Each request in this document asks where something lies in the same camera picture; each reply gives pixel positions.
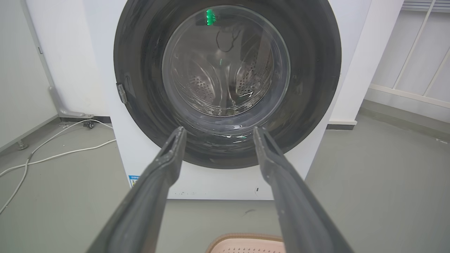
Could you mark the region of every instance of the gray floor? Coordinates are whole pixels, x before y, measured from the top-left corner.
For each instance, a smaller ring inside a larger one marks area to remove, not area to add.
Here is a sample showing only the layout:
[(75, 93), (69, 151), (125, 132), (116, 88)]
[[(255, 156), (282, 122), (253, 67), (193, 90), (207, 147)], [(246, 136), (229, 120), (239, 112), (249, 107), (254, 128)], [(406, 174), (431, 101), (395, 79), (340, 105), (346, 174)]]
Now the gray floor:
[[(313, 193), (355, 252), (448, 252), (450, 145), (368, 117), (357, 121), (353, 131), (326, 131), (306, 178)], [(0, 171), (23, 164), (60, 125), (27, 137), (24, 151), (0, 153)], [(114, 138), (103, 126), (73, 128), (33, 161)], [(22, 174), (0, 178), (0, 205)], [(0, 252), (84, 252), (128, 189), (115, 143), (31, 165), (0, 215)], [(204, 252), (230, 232), (280, 235), (273, 202), (169, 201), (157, 251)]]

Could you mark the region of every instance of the white wall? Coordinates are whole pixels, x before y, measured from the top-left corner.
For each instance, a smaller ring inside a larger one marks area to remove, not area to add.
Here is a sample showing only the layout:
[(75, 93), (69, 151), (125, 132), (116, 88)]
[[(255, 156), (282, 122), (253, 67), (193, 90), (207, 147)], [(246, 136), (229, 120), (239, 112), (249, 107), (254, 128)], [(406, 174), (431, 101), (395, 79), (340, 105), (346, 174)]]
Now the white wall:
[(331, 123), (356, 123), (356, 114), (375, 74), (402, 4), (403, 0), (372, 1), (355, 54), (331, 114)]
[(339, 82), (342, 83), (348, 74), (372, 0), (329, 0), (329, 2), (336, 16), (341, 36), (342, 63)]
[[(392, 88), (425, 12), (401, 11), (372, 83)], [(422, 95), (450, 47), (450, 14), (432, 12), (416, 48), (397, 86), (398, 90)], [(427, 95), (450, 102), (450, 61), (447, 61)], [(367, 92), (366, 99), (450, 122), (450, 109), (377, 90)]]
[(0, 150), (57, 115), (20, 1), (0, 1)]
[(26, 0), (26, 3), (54, 84), (66, 108), (109, 115), (83, 1)]

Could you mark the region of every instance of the metal pipe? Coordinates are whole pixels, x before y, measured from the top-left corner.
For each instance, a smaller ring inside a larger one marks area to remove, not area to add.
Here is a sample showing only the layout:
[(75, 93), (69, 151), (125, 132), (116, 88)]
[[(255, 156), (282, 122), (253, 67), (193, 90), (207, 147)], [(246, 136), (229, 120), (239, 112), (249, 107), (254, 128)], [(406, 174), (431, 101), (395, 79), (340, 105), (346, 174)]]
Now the metal pipe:
[(425, 27), (425, 24), (427, 23), (428, 17), (430, 16), (431, 10), (433, 9), (434, 3), (436, 0), (431, 1), (430, 8), (428, 8), (427, 15), (425, 15), (425, 19), (422, 22), (422, 25), (420, 26), (419, 32), (417, 33), (416, 39), (414, 40), (413, 45), (411, 46), (411, 49), (409, 50), (408, 56), (406, 57), (405, 63), (403, 64), (403, 67), (401, 67), (400, 73), (398, 74), (397, 80), (394, 83), (393, 89), (397, 88), (398, 83), (400, 82), (401, 76), (403, 75), (403, 72), (405, 71), (406, 66), (408, 65), (408, 62), (410, 61), (411, 55), (414, 52), (414, 48), (417, 45), (417, 42), (419, 41), (419, 38), (422, 34), (423, 28)]
[(450, 47), (447, 50), (447, 53), (445, 54), (444, 58), (442, 59), (441, 64), (439, 65), (439, 67), (436, 70), (436, 73), (434, 73), (433, 79), (431, 79), (430, 84), (428, 84), (427, 90), (425, 91), (425, 93), (423, 94), (424, 97), (426, 97), (428, 95), (428, 92), (430, 92), (431, 87), (433, 87), (434, 82), (437, 79), (437, 76), (439, 75), (439, 73), (441, 72), (442, 68), (444, 67), (444, 64), (446, 63), (448, 57), (450, 55)]

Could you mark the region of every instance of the front-loading washing machine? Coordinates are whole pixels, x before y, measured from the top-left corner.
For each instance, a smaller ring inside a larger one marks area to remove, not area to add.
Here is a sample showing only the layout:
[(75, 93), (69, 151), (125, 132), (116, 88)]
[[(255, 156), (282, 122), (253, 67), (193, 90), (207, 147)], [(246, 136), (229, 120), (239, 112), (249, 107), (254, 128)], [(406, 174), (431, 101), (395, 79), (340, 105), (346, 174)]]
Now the front-loading washing machine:
[(306, 176), (342, 83), (344, 34), (328, 1), (85, 6), (130, 186), (179, 126), (187, 144), (170, 199), (273, 199), (254, 127)]

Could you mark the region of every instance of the wall baseboard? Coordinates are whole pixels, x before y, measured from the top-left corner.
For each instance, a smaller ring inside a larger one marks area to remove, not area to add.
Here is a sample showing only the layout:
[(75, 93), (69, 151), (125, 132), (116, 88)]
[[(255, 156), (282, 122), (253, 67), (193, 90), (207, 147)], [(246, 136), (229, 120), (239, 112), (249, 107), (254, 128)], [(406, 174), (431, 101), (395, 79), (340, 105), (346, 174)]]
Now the wall baseboard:
[(93, 116), (92, 118), (72, 118), (72, 117), (60, 117), (61, 122), (80, 122), (85, 119), (95, 119), (102, 123), (111, 123), (109, 116)]
[(355, 125), (328, 124), (327, 130), (353, 130)]
[(356, 120), (352, 121), (342, 121), (342, 120), (330, 120), (329, 125), (356, 125), (358, 122)]
[(401, 129), (414, 131), (437, 140), (450, 142), (450, 123), (405, 110), (364, 100), (359, 115), (365, 115)]
[(35, 126), (34, 128), (30, 129), (29, 131), (27, 131), (27, 132), (24, 133), (23, 135), (21, 135), (21, 136), (15, 138), (14, 140), (10, 141), (10, 142), (7, 143), (7, 144), (1, 146), (1, 147), (0, 147), (0, 152), (2, 152), (3, 150), (7, 149), (8, 147), (14, 145), (14, 144), (15, 144), (16, 142), (18, 142), (19, 140), (21, 140), (21, 139), (27, 137), (29, 134), (31, 134), (32, 132), (38, 130), (39, 128), (43, 127), (44, 125), (50, 123), (51, 121), (57, 120), (57, 118), (58, 118), (58, 116), (55, 115), (55, 116), (53, 116), (53, 117), (51, 117), (51, 118), (45, 120), (45, 121), (42, 122), (41, 124)]

